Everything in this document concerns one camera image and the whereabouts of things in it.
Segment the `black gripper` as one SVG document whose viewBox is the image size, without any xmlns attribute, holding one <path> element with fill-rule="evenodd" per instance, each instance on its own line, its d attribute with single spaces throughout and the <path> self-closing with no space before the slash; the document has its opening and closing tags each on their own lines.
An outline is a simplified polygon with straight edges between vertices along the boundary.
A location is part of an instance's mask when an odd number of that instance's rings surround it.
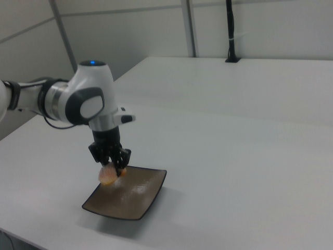
<svg viewBox="0 0 333 250">
<path fill-rule="evenodd" d="M 130 162 L 131 150 L 120 143 L 120 130 L 115 127 L 107 131 L 92 131 L 94 142 L 88 147 L 93 159 L 106 167 L 113 163 L 117 176 Z"/>
</svg>

